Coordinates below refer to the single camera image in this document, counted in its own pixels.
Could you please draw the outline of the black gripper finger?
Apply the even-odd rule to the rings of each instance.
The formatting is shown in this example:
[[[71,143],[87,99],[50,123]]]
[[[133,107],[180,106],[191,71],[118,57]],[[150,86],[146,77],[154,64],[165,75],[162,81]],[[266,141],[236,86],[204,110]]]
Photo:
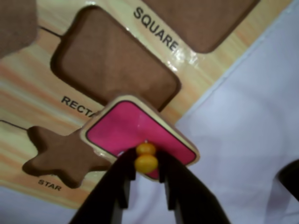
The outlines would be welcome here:
[[[135,180],[135,149],[128,149],[102,177],[70,221],[71,224],[120,224]]]
[[[177,224],[230,223],[215,195],[185,165],[167,152],[157,153],[159,182]]]

